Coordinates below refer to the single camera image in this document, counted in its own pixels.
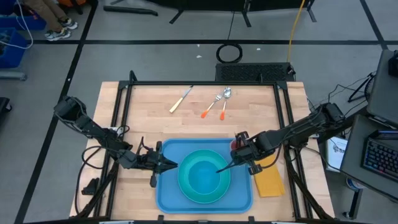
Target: wire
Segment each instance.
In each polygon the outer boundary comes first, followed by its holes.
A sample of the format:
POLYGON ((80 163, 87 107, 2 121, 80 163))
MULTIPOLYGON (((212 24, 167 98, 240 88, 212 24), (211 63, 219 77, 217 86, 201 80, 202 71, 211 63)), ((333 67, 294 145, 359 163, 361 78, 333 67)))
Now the wire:
POLYGON ((19 20, 18 20, 18 16, 16 16, 15 18, 16 18, 16 20, 17 20, 17 22, 18 22, 19 26, 20 26, 20 27, 21 27, 23 30, 26 30, 26 29, 25 29, 25 27, 23 27, 23 26, 21 25, 21 23, 19 22, 19 20))
POLYGON ((88 164, 87 161, 89 159, 91 159, 100 150, 101 150, 101 148, 98 148, 96 151, 94 151, 92 154, 90 154, 87 157, 87 160, 85 162, 83 162, 83 165, 81 165, 81 167, 80 167, 79 173, 77 175, 77 182, 76 182, 76 189, 75 189, 75 211, 76 211, 76 214, 79 214, 79 209, 78 209, 78 205, 77 205, 77 196, 78 196, 78 191, 79 191, 81 172, 83 171, 83 168, 85 167, 85 165, 88 164))
POLYGON ((304 2, 305 2, 305 0, 303 0, 301 2, 301 6, 300 6, 300 9, 298 10, 296 20, 294 21, 294 24, 293 24, 292 32, 290 33, 289 51, 287 52, 287 62, 290 62, 290 52, 292 50, 292 41, 293 41, 293 36, 294 36, 294 30, 296 29, 296 25, 297 25, 297 22, 299 21, 301 11, 303 10, 304 2))
POLYGON ((363 104, 365 101, 366 101, 366 100, 364 100, 364 101, 358 103, 357 105, 353 106, 351 109, 349 109, 349 110, 347 111, 347 113, 344 114, 344 116, 346 116, 346 115, 347 115, 351 110, 353 110, 355 107, 357 107, 357 106, 363 104))
POLYGON ((129 132, 130 131, 130 126, 128 126, 128 125, 123 125, 123 126, 120 126, 120 127, 118 127, 117 128, 117 130, 116 130, 116 132, 118 132, 120 129, 125 129, 122 133, 120 133, 119 134, 119 136, 118 137, 121 137, 121 136, 123 136, 124 134, 126 134, 127 132, 129 132))
POLYGON ((232 14, 232 20, 231 20, 231 25, 230 25, 230 27, 229 27, 229 33, 228 33, 228 38, 227 38, 227 40, 229 40, 229 36, 231 35, 232 24, 234 23, 234 17, 235 17, 235 12, 233 12, 233 14, 232 14))
MULTIPOLYGON (((227 40, 229 40, 229 37, 231 35, 232 25, 234 23, 234 17, 235 17, 235 12, 233 12, 233 15, 232 15, 231 25, 229 27, 229 33, 228 33, 227 40)), ((218 49, 216 51, 216 58, 221 63, 238 63, 238 62, 240 62, 242 60, 242 57, 243 57, 243 49, 242 49, 242 47, 239 44, 223 44, 220 47, 218 47, 218 49), (234 59, 232 61, 229 61, 229 62, 222 60, 221 57, 220 57, 220 51, 221 51, 221 49, 223 49, 226 46, 236 47, 238 49, 238 51, 239 51, 239 56, 236 59, 234 59)))
POLYGON ((312 111, 313 109, 315 109, 315 107, 314 107, 313 103, 311 102, 311 100, 310 100, 310 99, 308 99, 308 97, 307 97, 307 101, 308 101, 308 102, 311 104, 310 111, 312 111))
MULTIPOLYGON (((366 77, 364 77, 364 78, 360 78, 359 80, 356 80, 355 82, 353 82, 352 84, 350 84, 350 85, 348 85, 348 86, 343 86, 343 85, 337 84, 336 87, 341 86, 341 87, 344 88, 344 90, 345 90, 345 89, 349 89, 350 86, 355 85, 357 82, 359 82, 359 81, 361 81, 361 80, 364 80, 365 78, 368 78, 368 76, 366 76, 366 77)), ((321 100, 321 101, 320 101, 318 104, 316 104, 316 105, 320 105, 323 101, 333 98, 335 95, 341 93, 341 92, 344 91, 344 90, 341 90, 341 91, 339 91, 339 92, 337 92, 337 93, 331 95, 330 98, 328 97, 328 98, 325 98, 325 99, 321 100)))
POLYGON ((351 132, 351 128, 348 130, 348 132, 344 132, 345 135, 349 134, 351 132))
POLYGON ((29 33, 30 44, 29 44, 29 46, 27 46, 27 47, 21 47, 21 46, 18 46, 18 45, 8 44, 8 43, 5 43, 5 42, 3 42, 3 41, 0 41, 0 43, 4 44, 4 45, 6 45, 6 46, 10 46, 10 47, 17 47, 17 48, 19 48, 19 49, 29 49, 29 48, 31 48, 31 47, 33 46, 33 37, 32 37, 32 34, 30 33, 30 30, 29 30, 29 28, 28 28, 28 26, 27 26, 27 24, 26 24, 25 19, 24 19, 24 13, 22 12, 22 7, 21 7, 21 4, 20 4, 19 0, 17 0, 17 3, 18 3, 18 6, 19 6, 19 11, 21 12, 22 21, 24 21, 26 30, 27 30, 27 32, 29 33))
POLYGON ((272 167, 277 161, 278 161, 278 158, 279 158, 279 154, 280 154, 280 149, 282 148, 282 144, 280 144, 279 145, 279 148, 278 148, 278 153, 276 154, 276 157, 275 157, 275 159, 274 159, 274 161, 273 162, 271 162, 271 164, 269 164, 269 165, 266 165, 266 166, 264 166, 264 167, 261 167, 261 168, 263 168, 263 169, 266 169, 266 168, 270 168, 270 167, 272 167))
POLYGON ((307 146, 305 146, 304 148, 309 149, 310 151, 313 151, 313 152, 316 152, 317 154, 319 154, 319 156, 321 157, 321 159, 322 159, 328 166, 330 166, 331 168, 333 168, 333 169, 335 169, 335 170, 338 170, 338 171, 340 171, 341 173, 343 173, 343 174, 345 174, 345 175, 348 175, 346 172, 342 171, 341 169, 339 169, 339 168, 337 168, 337 167, 334 167, 334 166, 330 165, 330 164, 328 163, 328 161, 322 156, 322 154, 321 154, 320 152, 318 152, 317 150, 311 149, 311 148, 309 148, 309 147, 307 147, 307 146))
POLYGON ((297 154, 290 162, 293 162, 294 160, 297 159, 297 156, 301 153, 301 150, 302 150, 302 149, 303 149, 303 148, 301 148, 301 149, 298 150, 298 154, 297 154))
POLYGON ((87 163, 87 160, 85 160, 85 154, 86 154, 86 151, 89 151, 90 149, 95 149, 95 148, 106 149, 106 150, 108 150, 108 151, 111 151, 111 152, 114 152, 114 153, 116 153, 116 154, 119 154, 119 155, 123 156, 123 157, 124 157, 125 159, 127 159, 128 161, 131 161, 130 158, 128 158, 126 155, 120 153, 120 152, 117 151, 117 150, 114 150, 114 149, 111 149, 111 148, 108 148, 108 147, 103 147, 103 146, 91 146, 91 147, 88 147, 87 149, 85 149, 85 150, 82 152, 82 154, 81 154, 81 159, 82 159, 82 161, 83 161, 85 164, 87 164, 88 166, 90 166, 90 167, 92 167, 92 168, 94 168, 94 169, 102 169, 102 167, 96 167, 96 166, 94 166, 94 165, 91 165, 91 164, 87 163))
MULTIPOLYGON (((78 133, 80 133, 80 134, 85 135, 83 132, 77 130, 77 128, 75 128, 73 125, 69 126, 67 122, 64 122, 64 121, 62 121, 62 120, 60 120, 60 121, 61 121, 62 123, 64 123, 65 125, 67 125, 70 129, 72 129, 72 130, 74 130, 74 131, 76 131, 76 132, 78 132, 78 133)), ((126 132, 128 132, 128 131, 130 130, 130 127, 129 127, 128 125, 124 125, 124 126, 118 127, 117 130, 116 130, 116 132, 117 132, 119 129, 121 129, 121 128, 127 128, 127 130, 124 130, 123 133, 121 133, 121 134, 125 134, 126 132)), ((75 189, 75 211, 76 211, 76 214, 79 214, 79 209, 78 209, 78 205, 77 205, 77 198, 78 198, 78 191, 79 191, 79 184, 80 184, 81 173, 83 172, 83 169, 84 169, 85 165, 88 165, 88 166, 90 166, 90 167, 92 167, 92 168, 94 168, 94 169, 102 169, 102 168, 103 168, 103 167, 96 167, 96 166, 91 165, 91 164, 88 163, 88 161, 89 161, 97 152, 99 152, 101 149, 106 149, 106 150, 109 150, 109 151, 116 151, 116 150, 114 150, 114 149, 109 149, 109 148, 107 148, 107 147, 102 147, 102 146, 91 146, 91 147, 88 147, 87 149, 85 149, 85 150, 82 152, 82 154, 81 154, 81 159, 82 159, 82 161, 83 161, 83 164, 81 165, 80 170, 79 170, 79 173, 78 173, 78 175, 77 175, 77 182, 76 182, 76 189, 75 189), (87 157, 87 159, 84 159, 84 155, 85 155, 86 151, 88 151, 88 150, 90 150, 90 149, 94 149, 94 148, 97 148, 97 150, 94 151, 92 154, 90 154, 90 155, 87 157)))

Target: teal bowl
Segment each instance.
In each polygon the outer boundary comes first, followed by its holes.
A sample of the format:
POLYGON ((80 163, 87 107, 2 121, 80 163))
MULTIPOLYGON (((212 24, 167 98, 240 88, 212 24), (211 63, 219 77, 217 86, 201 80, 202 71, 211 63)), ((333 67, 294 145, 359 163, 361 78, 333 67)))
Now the teal bowl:
POLYGON ((217 152, 199 150, 190 153, 178 166, 178 184, 183 194, 196 203, 212 203, 220 199, 231 183, 229 170, 216 171, 227 166, 217 152))

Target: person's leg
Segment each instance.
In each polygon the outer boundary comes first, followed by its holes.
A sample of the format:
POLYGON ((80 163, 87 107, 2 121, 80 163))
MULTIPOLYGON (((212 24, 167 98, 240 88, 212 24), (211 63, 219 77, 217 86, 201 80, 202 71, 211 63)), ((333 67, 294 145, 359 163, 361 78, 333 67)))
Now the person's leg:
POLYGON ((43 0, 25 0, 24 4, 33 9, 43 18, 47 27, 50 29, 44 36, 49 41, 59 40, 70 37, 70 31, 64 29, 50 8, 44 4, 43 0))
POLYGON ((50 10, 54 13, 54 15, 60 20, 61 26, 64 28, 68 29, 76 29, 78 27, 77 22, 73 21, 71 18, 69 18, 65 12, 57 6, 53 2, 53 0, 43 0, 44 4, 46 4, 50 10))
POLYGON ((61 24, 58 22, 58 19, 55 17, 54 13, 52 13, 50 8, 44 4, 43 0, 25 0, 24 3, 46 21, 47 27, 50 30, 61 32, 61 24))
POLYGON ((65 14, 65 12, 59 6, 57 6, 57 4, 55 4, 52 0, 42 0, 42 1, 50 8, 52 13, 54 13, 55 17, 57 17, 62 22, 65 22, 67 19, 69 19, 69 17, 65 14))

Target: spoon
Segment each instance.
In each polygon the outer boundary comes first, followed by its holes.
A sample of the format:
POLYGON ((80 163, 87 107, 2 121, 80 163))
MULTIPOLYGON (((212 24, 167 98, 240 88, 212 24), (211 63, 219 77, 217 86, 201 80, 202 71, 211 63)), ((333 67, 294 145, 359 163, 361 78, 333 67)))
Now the spoon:
POLYGON ((223 112, 221 112, 221 116, 220 116, 220 120, 224 120, 225 117, 225 105, 226 105, 226 100, 231 97, 231 88, 230 87, 226 87, 224 90, 224 97, 225 97, 225 101, 224 101, 224 108, 223 108, 223 112))

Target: blue tray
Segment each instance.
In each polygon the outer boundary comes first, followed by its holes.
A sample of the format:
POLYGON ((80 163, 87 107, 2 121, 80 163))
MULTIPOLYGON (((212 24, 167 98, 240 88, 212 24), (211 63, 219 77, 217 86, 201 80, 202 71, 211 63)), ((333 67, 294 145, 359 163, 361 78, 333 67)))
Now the blue tray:
MULTIPOLYGON (((227 163, 233 139, 168 139, 163 143, 164 156, 178 164, 193 151, 209 149, 224 157, 227 163)), ((247 166, 230 169, 231 184, 219 200, 200 204, 188 199, 178 186, 178 168, 168 170, 159 176, 156 187, 156 204, 165 213, 243 213, 253 204, 251 176, 247 166)))

